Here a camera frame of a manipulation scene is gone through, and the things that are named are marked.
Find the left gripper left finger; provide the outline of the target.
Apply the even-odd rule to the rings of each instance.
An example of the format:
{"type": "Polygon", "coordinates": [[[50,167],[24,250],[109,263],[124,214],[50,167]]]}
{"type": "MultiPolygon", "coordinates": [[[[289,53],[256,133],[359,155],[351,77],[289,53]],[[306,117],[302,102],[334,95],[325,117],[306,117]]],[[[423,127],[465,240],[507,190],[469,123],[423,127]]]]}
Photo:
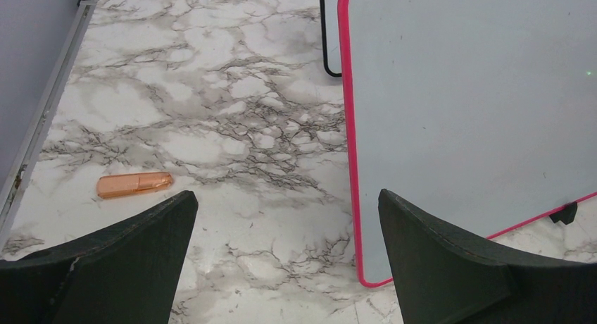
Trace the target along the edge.
{"type": "Polygon", "coordinates": [[[72,241],[1,262],[2,323],[167,323],[199,203],[183,191],[72,241]]]}

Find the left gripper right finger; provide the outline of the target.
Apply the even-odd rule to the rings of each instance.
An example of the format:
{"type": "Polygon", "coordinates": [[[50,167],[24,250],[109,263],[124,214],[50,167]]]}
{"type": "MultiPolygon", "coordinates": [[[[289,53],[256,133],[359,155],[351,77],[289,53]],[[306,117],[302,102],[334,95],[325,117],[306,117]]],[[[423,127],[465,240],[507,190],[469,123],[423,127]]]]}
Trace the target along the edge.
{"type": "Polygon", "coordinates": [[[405,323],[595,323],[596,265],[480,237],[383,189],[378,211],[405,323]]]}

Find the pink framed whiteboard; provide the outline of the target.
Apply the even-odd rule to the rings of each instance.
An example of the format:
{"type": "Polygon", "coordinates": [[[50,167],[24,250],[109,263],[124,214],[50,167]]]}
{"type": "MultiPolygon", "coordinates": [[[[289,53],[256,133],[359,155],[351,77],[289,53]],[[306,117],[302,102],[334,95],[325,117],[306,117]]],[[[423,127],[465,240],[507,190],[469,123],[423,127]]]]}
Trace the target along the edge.
{"type": "Polygon", "coordinates": [[[357,275],[382,189],[483,237],[596,195],[596,0],[338,0],[357,275]]]}

